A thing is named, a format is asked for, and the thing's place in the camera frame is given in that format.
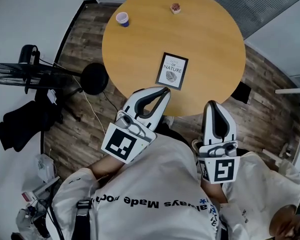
white cable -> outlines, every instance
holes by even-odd
[[[74,76],[72,76],[72,77],[73,77],[73,79],[78,83],[78,85],[80,86],[80,88],[82,89],[82,87],[81,87],[80,83],[78,82],[78,80],[77,80]],[[85,97],[86,101],[89,103],[92,112],[94,113],[95,117],[98,119],[98,121],[99,121],[99,123],[100,123],[100,125],[101,125],[101,127],[102,127],[102,131],[103,131],[104,135],[106,135],[104,126],[102,125],[102,123],[101,123],[99,117],[98,117],[97,114],[95,113],[94,108],[92,107],[91,103],[89,102],[89,100],[88,100],[88,98],[87,98],[87,95],[86,95],[86,93],[85,93],[85,91],[84,91],[83,89],[82,89],[82,92],[83,92],[83,94],[84,94],[84,97]]]
[[[58,63],[53,62],[53,64],[56,64],[58,67],[60,67],[60,68],[62,68],[62,69],[64,69],[64,70],[67,70],[67,69],[64,68],[63,66],[60,66]],[[92,112],[94,113],[95,117],[98,119],[98,121],[99,121],[99,123],[100,123],[100,125],[101,125],[101,127],[102,127],[102,131],[103,131],[104,135],[106,135],[104,126],[102,125],[102,123],[101,123],[99,117],[97,116],[97,114],[96,114],[95,111],[94,111],[94,108],[92,107],[91,103],[89,102],[89,100],[88,100],[88,98],[87,98],[87,95],[86,95],[84,89],[81,87],[81,84],[78,82],[78,80],[77,80],[74,76],[72,76],[72,77],[73,77],[73,79],[77,82],[77,84],[80,86],[80,88],[82,89],[82,92],[83,92],[83,94],[84,94],[84,97],[85,97],[86,101],[89,103]]]
[[[55,169],[55,171],[54,171],[54,177],[57,177],[57,167],[56,167],[55,161],[53,161],[53,166],[54,166],[54,169]]]

table top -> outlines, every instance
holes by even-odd
[[[180,4],[180,13],[171,12],[173,3]],[[117,23],[120,12],[128,13],[128,27]],[[164,53],[188,59],[181,90],[171,88],[164,112],[168,116],[197,115],[210,100],[224,102],[238,86],[246,64],[241,32],[214,0],[123,3],[102,40],[103,62],[118,90],[128,98],[139,89],[158,86]]]

small cup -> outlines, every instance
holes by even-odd
[[[115,19],[121,26],[125,28],[129,26],[129,16],[126,12],[119,12]]]

electric fan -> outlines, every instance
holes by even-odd
[[[0,63],[0,85],[24,86],[25,93],[28,89],[62,89],[72,79],[71,76],[81,74],[60,67],[39,63],[40,52],[37,46],[27,44],[21,49],[18,63]],[[50,85],[39,84],[43,75],[53,77]]]

person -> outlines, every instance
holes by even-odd
[[[218,209],[200,186],[187,141],[165,124],[156,132],[156,140],[129,164],[106,155],[62,183],[52,208],[65,240],[72,239],[76,205],[84,199],[92,200],[93,240],[218,238]],[[114,176],[101,186],[106,175]],[[48,217],[46,226],[58,239]]]
[[[204,182],[202,188],[221,203],[225,221],[242,218],[239,226],[244,225],[248,239],[300,239],[300,215],[296,214],[300,173],[289,161],[283,160],[277,167],[254,152],[246,152],[240,158],[236,181],[222,186]]]

